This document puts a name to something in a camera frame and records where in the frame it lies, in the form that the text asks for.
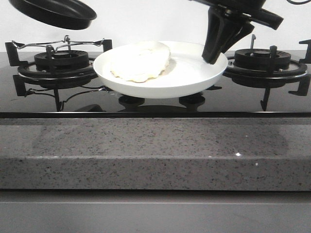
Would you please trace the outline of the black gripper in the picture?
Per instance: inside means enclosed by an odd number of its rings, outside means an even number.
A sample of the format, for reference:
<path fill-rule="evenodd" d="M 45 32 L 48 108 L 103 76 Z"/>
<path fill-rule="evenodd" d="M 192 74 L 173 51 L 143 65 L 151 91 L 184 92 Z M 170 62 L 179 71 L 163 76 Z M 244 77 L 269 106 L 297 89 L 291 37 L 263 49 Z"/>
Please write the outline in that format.
<path fill-rule="evenodd" d="M 211 6 L 208 10 L 208 29 L 202 57 L 214 64 L 221 53 L 228 51 L 239 40 L 249 35 L 254 26 L 249 20 L 276 30 L 283 18 L 263 9 L 265 0 L 197 0 Z"/>

